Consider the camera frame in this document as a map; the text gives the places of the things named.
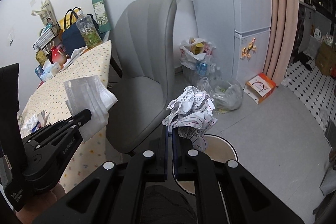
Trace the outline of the left hand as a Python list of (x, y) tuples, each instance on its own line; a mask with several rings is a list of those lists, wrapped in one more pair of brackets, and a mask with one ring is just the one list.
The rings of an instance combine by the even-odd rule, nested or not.
[(57, 183), (49, 192), (27, 203), (19, 212), (14, 211), (14, 213), (21, 223), (31, 224), (37, 216), (55, 204), (65, 194), (64, 188)]

